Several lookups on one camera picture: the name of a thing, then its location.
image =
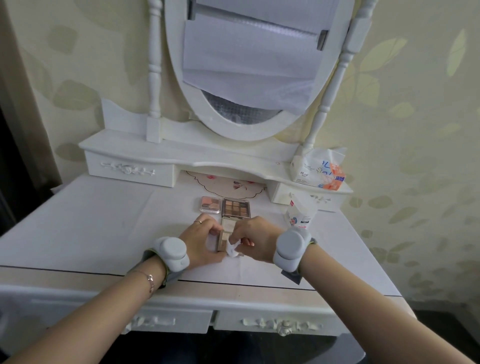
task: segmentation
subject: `bracelet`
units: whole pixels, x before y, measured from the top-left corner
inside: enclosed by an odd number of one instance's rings
[[[147,277],[148,282],[150,283],[150,296],[153,295],[153,291],[155,289],[155,284],[153,283],[153,277],[151,274],[146,274],[141,270],[132,270],[132,272],[142,273],[145,277]]]

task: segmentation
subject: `wrist device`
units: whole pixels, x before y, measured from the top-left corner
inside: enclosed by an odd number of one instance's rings
[[[178,280],[190,264],[187,246],[179,238],[162,237],[156,239],[153,247],[145,250],[142,262],[154,255],[159,256],[167,268],[165,279],[160,288],[165,287],[167,282]]]
[[[282,269],[282,274],[291,281],[300,284],[302,279],[298,272],[300,260],[310,244],[317,241],[306,229],[291,227],[281,234],[276,241],[276,250],[273,256],[274,264]]]

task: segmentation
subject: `forearm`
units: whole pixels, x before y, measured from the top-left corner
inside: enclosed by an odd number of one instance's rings
[[[136,270],[151,274],[155,289],[166,274],[157,256]],[[145,275],[131,272],[48,329],[42,339],[6,363],[98,363],[149,297],[150,283]]]
[[[299,269],[374,362],[473,363],[319,246],[307,248]]]

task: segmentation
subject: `wall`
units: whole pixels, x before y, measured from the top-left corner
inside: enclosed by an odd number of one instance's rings
[[[76,143],[103,127],[100,96],[147,110],[146,1],[6,3],[67,181],[86,170]],[[480,305],[479,16],[476,0],[380,0],[317,138],[349,148],[342,210],[413,299]],[[165,43],[164,56],[163,112],[184,121]],[[314,106],[276,137],[301,141]]]

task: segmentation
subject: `woman's left hand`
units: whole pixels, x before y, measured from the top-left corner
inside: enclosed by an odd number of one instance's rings
[[[227,255],[225,252],[210,252],[206,245],[208,234],[218,235],[223,230],[213,217],[201,214],[192,225],[179,236],[187,245],[187,255],[190,259],[188,269],[205,266],[211,263],[220,263]]]

